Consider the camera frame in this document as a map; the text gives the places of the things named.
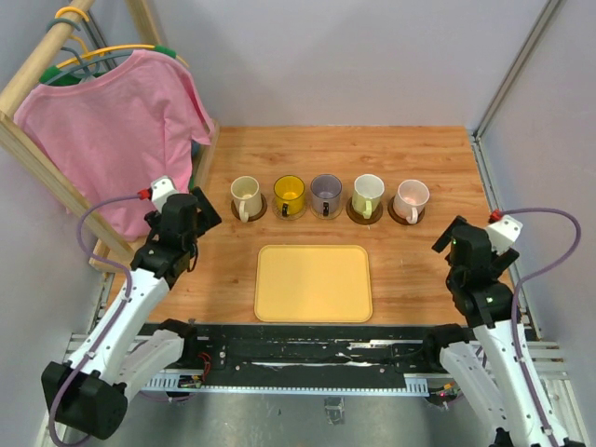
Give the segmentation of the cream cup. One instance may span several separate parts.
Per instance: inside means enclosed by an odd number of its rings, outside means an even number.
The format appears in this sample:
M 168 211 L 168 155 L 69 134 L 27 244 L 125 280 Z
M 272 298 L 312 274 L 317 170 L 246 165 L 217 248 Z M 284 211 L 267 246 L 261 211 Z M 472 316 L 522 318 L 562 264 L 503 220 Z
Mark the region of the cream cup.
M 241 222 L 247 223 L 263 210 L 260 184 L 255 178 L 241 176 L 234 179 L 230 191 Z

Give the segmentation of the pink cup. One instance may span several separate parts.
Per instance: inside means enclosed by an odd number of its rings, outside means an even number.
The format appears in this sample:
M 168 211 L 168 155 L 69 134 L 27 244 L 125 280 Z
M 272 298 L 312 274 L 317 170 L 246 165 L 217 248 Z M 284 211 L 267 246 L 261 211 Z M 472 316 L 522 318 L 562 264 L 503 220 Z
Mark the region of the pink cup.
M 430 198 L 428 187 L 421 181 L 403 181 L 393 199 L 392 209 L 407 224 L 417 224 Z

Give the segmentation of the brown wooden coaster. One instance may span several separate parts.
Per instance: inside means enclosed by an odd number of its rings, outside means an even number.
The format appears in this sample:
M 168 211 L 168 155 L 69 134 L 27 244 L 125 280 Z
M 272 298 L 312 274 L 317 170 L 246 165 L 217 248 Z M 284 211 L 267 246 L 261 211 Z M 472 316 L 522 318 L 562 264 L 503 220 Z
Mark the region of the brown wooden coaster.
M 267 211 L 267 200 L 266 200 L 266 197 L 264 194 L 261 194 L 261 205 L 262 205 L 261 210 L 257 214 L 250 216 L 248 219 L 248 222 L 257 221 L 265 215 L 265 213 Z M 236 206 L 234 201 L 230 202 L 230 208 L 231 208 L 231 212 L 234 215 L 234 217 L 240 221 L 239 209 Z
M 349 198 L 345 206 L 348 217 L 355 223 L 360 225 L 371 225 L 377 223 L 383 215 L 383 204 L 379 203 L 372 212 L 372 217 L 365 219 L 361 214 L 357 213 L 352 206 L 352 199 Z
M 420 207 L 413 207 L 410 204 L 407 204 L 405 210 L 409 212 L 409 215 L 404 217 L 398 214 L 398 206 L 395 202 L 395 199 L 392 198 L 388 203 L 388 212 L 390 217 L 397 222 L 398 224 L 402 225 L 415 225 L 421 223 L 425 218 L 426 210 Z

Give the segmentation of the large woven rattan coaster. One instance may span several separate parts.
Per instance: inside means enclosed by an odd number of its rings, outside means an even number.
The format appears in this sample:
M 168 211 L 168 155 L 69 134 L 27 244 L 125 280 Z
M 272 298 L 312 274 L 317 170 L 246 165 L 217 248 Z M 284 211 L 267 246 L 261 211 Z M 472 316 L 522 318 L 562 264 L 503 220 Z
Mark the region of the large woven rattan coaster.
M 273 212 L 276 215 L 277 218 L 279 218 L 282 221 L 295 221 L 297 219 L 300 219 L 306 212 L 306 207 L 303 207 L 300 211 L 298 211 L 297 213 L 294 214 L 289 214 L 288 216 L 285 216 L 282 211 L 280 209 L 278 209 L 277 207 L 273 208 Z

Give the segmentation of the yellow cup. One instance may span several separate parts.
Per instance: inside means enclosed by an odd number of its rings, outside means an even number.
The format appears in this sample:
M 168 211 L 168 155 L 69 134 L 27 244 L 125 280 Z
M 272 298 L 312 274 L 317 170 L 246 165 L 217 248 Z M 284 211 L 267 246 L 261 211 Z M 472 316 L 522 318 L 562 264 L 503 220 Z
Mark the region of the yellow cup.
M 298 218 L 305 210 L 305 183 L 294 175 L 285 175 L 274 184 L 275 210 L 283 219 Z

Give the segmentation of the white cup green handle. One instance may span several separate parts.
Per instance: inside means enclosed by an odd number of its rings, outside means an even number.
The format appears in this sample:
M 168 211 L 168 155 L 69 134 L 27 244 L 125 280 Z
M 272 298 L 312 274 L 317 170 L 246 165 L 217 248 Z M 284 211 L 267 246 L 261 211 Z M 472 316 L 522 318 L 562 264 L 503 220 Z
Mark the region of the white cup green handle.
M 351 205 L 364 219 L 371 219 L 385 192 L 383 180 L 373 174 L 362 174 L 354 181 Z

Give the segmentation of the small woven rattan coaster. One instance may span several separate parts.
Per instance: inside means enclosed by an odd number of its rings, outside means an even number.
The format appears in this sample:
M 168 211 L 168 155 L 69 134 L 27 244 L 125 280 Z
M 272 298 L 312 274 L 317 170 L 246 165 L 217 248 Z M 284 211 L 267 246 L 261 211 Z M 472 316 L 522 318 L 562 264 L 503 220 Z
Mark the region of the small woven rattan coaster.
M 315 207 L 313 207 L 313 206 L 310 206 L 309 209 L 313 213 L 313 215 L 316 218 L 320 219 L 320 220 L 332 220 L 332 219 L 335 219 L 339 215 L 341 215 L 342 210 L 343 210 L 342 207 L 339 207 L 334 212 L 330 212 L 328 215 L 324 215 L 322 212 L 319 212 L 318 210 L 316 210 Z

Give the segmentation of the purple cup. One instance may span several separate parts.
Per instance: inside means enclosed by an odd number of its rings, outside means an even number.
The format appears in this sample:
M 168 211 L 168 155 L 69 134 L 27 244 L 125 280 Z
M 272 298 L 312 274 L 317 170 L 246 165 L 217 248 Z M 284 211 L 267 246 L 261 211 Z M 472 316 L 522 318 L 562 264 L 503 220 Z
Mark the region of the purple cup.
M 343 186 L 332 174 L 320 174 L 310 184 L 310 206 L 328 215 L 341 207 Z

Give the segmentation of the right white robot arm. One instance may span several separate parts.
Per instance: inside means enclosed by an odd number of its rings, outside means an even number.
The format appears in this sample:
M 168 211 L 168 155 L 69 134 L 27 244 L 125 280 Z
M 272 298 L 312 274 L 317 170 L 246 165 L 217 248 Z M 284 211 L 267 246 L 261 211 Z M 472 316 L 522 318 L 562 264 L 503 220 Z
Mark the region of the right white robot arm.
M 574 446 L 549 402 L 518 315 L 519 291 L 501 282 L 519 258 L 513 245 L 522 223 L 495 211 L 480 228 L 457 216 L 434 243 L 445 251 L 446 288 L 467 326 L 436 326 L 422 349 L 424 365 L 447 372 L 495 446 Z

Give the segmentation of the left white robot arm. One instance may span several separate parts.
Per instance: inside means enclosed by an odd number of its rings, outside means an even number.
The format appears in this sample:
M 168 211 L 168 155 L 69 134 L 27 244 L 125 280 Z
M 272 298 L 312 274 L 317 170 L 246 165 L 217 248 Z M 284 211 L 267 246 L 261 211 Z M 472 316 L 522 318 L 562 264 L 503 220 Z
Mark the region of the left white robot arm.
M 198 239 L 222 221 L 204 192 L 177 191 L 168 177 L 136 194 L 151 199 L 145 220 L 151 231 L 123 269 L 123 288 L 82 345 L 64 362 L 52 361 L 41 382 L 51 440 L 63 444 L 56 425 L 106 440 L 122 423 L 129 403 L 161 370 L 186 369 L 199 357 L 196 327 L 168 319 L 144 343 L 131 344 L 151 311 L 192 272 Z

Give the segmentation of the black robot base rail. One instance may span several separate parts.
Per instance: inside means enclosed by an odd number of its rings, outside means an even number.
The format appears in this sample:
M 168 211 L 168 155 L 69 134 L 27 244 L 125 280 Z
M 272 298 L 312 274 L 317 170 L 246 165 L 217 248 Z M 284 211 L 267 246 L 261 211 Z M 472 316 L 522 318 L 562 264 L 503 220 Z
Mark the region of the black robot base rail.
M 172 400 L 220 386 L 274 392 L 388 391 L 408 373 L 443 374 L 435 326 L 196 324 Z

